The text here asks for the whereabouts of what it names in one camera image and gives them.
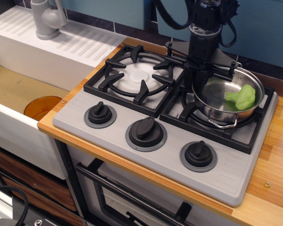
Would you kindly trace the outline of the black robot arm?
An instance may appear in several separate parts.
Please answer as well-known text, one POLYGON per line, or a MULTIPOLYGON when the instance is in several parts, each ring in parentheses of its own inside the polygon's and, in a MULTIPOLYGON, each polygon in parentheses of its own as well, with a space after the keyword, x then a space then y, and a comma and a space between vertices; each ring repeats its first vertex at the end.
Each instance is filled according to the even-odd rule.
POLYGON ((202 90, 213 75, 231 81, 239 63, 227 56, 221 49, 221 31, 229 25, 235 27, 231 18, 237 14, 236 0, 194 0, 187 1, 190 30, 188 42, 170 41, 166 43, 168 54, 173 51, 186 56, 183 68, 183 83, 186 90, 192 87, 202 90))

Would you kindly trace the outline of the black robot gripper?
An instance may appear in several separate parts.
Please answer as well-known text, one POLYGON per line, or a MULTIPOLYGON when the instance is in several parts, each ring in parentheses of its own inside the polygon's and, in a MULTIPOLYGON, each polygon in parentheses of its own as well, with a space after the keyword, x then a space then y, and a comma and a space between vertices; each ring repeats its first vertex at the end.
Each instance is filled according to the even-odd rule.
POLYGON ((183 85, 187 91, 202 91, 208 81, 208 71, 220 78, 232 78, 239 63, 228 57, 219 48, 222 26, 204 30, 195 25, 189 26, 188 42, 169 41, 166 43, 168 55, 172 51, 186 56, 187 65, 183 69, 183 85))

